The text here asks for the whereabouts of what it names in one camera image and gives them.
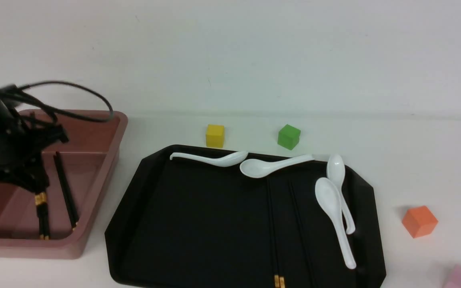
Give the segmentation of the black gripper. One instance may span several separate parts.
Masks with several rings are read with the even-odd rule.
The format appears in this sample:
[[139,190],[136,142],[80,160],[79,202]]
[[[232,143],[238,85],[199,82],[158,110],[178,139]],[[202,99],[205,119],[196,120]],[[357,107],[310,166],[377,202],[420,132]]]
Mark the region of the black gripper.
[[[57,142],[69,142],[62,125],[20,115],[0,100],[0,183],[46,192],[50,182],[41,153]],[[30,173],[13,170],[27,162]]]

